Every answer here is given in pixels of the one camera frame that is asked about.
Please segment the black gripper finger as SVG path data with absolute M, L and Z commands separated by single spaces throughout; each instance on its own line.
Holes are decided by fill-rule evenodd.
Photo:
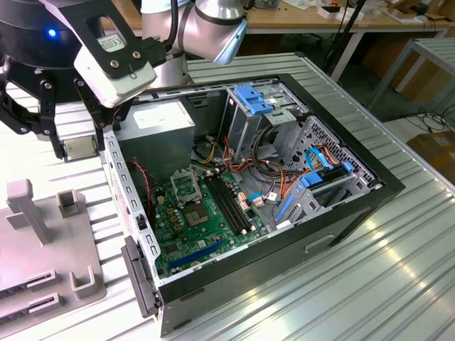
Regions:
M 65 157 L 64 148 L 55 126 L 55 85 L 50 80 L 39 84 L 39 110 L 30 112 L 6 91 L 6 80 L 1 80 L 1 122 L 13 132 L 24 135 L 33 132 L 38 139 L 50 141 L 57 158 Z
M 85 105 L 85 108 L 92 117 L 95 126 L 98 150 L 104 151 L 104 129 L 111 127 L 111 125 L 114 125 L 117 128 L 119 127 L 119 123 L 127 118 L 127 114 L 130 110 L 130 100 L 127 100 L 114 108 L 107 108 L 100 104 L 100 101 L 96 98 L 85 81 L 82 79 L 74 79 L 73 84 L 80 99 Z

